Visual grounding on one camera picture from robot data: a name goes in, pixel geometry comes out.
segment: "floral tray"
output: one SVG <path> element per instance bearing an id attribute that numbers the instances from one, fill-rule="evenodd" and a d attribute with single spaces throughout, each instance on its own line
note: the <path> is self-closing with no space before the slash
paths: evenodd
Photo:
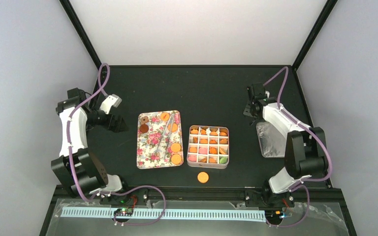
<path id="1" fill-rule="evenodd" d="M 141 113 L 138 116 L 138 168 L 151 169 L 182 165 L 182 145 L 182 126 L 178 111 Z"/>

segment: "black mat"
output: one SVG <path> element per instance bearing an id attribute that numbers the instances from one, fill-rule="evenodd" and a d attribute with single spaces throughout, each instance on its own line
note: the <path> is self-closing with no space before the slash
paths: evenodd
<path id="1" fill-rule="evenodd" d="M 283 159 L 263 158 L 255 126 L 243 116 L 248 99 L 246 87 L 264 83 L 278 72 L 278 67 L 111 67 L 105 87 L 123 101 L 114 114 L 126 120 L 130 130 L 112 133 L 96 127 L 88 134 L 91 151 L 108 173 L 121 175 L 129 185 L 181 187 L 261 187 L 266 178 L 283 167 Z M 283 73 L 266 87 L 277 96 Z M 282 103 L 297 118 L 309 122 L 300 90 L 293 74 L 282 95 Z M 181 113 L 184 158 L 183 165 L 140 170 L 136 166 L 137 117 L 140 113 L 178 110 Z M 186 162 L 191 125 L 228 127 L 230 162 L 224 170 L 189 167 Z M 209 181 L 201 184 L 197 174 L 206 171 Z M 308 183 L 325 187 L 324 183 Z"/>

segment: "white wall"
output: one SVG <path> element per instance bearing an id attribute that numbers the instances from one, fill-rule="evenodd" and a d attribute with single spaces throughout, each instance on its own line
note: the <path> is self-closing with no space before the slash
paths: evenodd
<path id="1" fill-rule="evenodd" d="M 338 1 L 299 68 L 358 235 L 378 235 L 378 1 Z"/>
<path id="2" fill-rule="evenodd" d="M 0 1 L 0 235 L 38 235 L 58 183 L 55 112 L 96 67 L 60 3 Z"/>
<path id="3" fill-rule="evenodd" d="M 112 65 L 292 64 L 326 0 L 71 0 Z"/>

